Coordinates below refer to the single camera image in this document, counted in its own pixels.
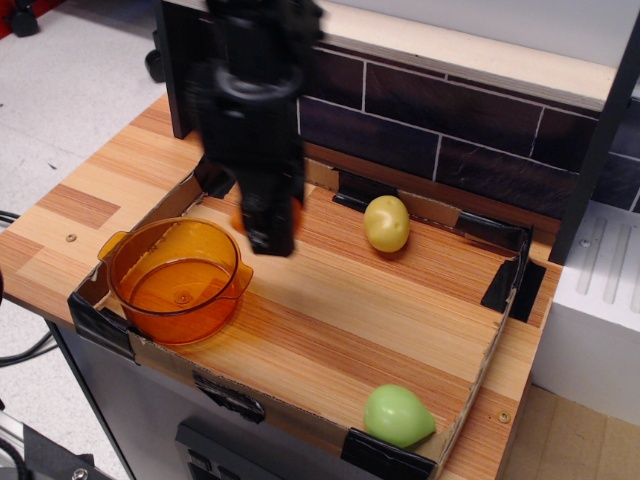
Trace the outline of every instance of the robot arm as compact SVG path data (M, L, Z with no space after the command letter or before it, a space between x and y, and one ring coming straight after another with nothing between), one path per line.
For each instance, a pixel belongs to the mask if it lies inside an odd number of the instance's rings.
M207 160L237 180L255 253L294 248L291 199L304 197L296 100L321 38L312 0L208 0L218 58L192 82Z

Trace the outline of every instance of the dark brick wall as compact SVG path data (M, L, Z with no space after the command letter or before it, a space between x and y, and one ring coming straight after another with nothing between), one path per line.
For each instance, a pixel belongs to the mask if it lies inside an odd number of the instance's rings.
M323 45L300 131L309 142L561 218L598 112ZM594 199L632 209L633 102Z
M593 200L640 213L640 100L629 102Z

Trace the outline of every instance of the green toy pear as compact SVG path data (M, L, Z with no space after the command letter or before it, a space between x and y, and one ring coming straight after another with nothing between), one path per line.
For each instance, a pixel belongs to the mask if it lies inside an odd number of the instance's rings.
M436 431L431 412L413 392L399 385L383 385L371 393L364 424L367 433L400 448Z

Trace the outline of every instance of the orange plastic bowl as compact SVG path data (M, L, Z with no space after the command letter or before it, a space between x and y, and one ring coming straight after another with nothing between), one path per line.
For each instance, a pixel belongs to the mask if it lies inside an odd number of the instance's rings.
M196 342L220 330L253 276L225 230L187 217L119 232L100 259L127 319L164 345Z

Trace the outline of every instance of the black cable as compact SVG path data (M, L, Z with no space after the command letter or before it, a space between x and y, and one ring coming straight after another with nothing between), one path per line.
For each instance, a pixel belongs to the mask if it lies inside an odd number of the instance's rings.
M28 350L25 350L22 353L17 355L10 355L8 357L0 357L0 368L9 367L11 365L16 365L18 363L25 362L27 360L31 360L33 358L39 357L40 355L44 355L51 350L57 348L57 345L41 350L41 348L49 341L52 337L51 332L47 332L35 345L33 345Z
M17 213L11 213L5 210L0 210L0 215L2 215L3 217L13 218L14 220L17 220L18 218L20 218L20 215L18 215Z
M25 357L25 358L20 358L18 360L13 360L10 362L2 362L0 363L0 368L4 368L4 367L10 367L12 365L17 365L18 363L23 363L26 362L28 360L33 360L36 357L39 357L40 355L44 355L45 353L49 353L52 350L55 350L56 348L58 348L57 345L52 345L49 348L45 348L44 350L40 350L39 352L36 352L34 354L32 354L29 357Z
M0 222L13 223L18 218L20 218L20 215L18 215L16 213L11 213L11 212L7 212L5 210L0 210Z
M13 445L2 438L0 438L0 449L7 452L7 455L9 455L11 457L11 460L13 460L13 463L16 464L16 470L18 471L18 480L29 480L31 478L31 475L29 474L29 470L27 469L27 464L20 456L18 450L16 450Z

